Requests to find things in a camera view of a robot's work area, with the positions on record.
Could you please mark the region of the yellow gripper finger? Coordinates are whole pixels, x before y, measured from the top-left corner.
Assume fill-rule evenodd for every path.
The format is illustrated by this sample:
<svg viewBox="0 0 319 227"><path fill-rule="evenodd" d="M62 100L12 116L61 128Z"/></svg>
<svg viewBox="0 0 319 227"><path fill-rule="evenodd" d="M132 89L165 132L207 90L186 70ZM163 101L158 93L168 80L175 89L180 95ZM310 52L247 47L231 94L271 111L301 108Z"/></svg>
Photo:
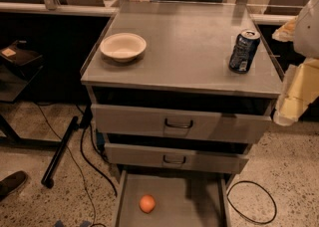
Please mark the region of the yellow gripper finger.
<svg viewBox="0 0 319 227"><path fill-rule="evenodd" d="M299 120L319 97L319 60L306 58L299 66L290 65L283 80L273 121L289 126Z"/></svg>
<svg viewBox="0 0 319 227"><path fill-rule="evenodd" d="M272 34L272 38L279 42L292 42L294 39L297 17L292 18Z"/></svg>

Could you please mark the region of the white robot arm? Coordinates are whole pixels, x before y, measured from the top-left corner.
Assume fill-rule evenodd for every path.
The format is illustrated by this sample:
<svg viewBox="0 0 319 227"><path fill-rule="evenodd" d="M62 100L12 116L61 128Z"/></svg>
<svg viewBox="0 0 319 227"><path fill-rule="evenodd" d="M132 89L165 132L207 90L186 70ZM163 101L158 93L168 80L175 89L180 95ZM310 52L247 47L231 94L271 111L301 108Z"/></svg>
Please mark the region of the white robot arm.
<svg viewBox="0 0 319 227"><path fill-rule="evenodd" d="M292 41L294 51L305 57L298 67L289 66L275 107L273 121L289 126L319 98L319 0L310 0L298 16L276 30L272 38Z"/></svg>

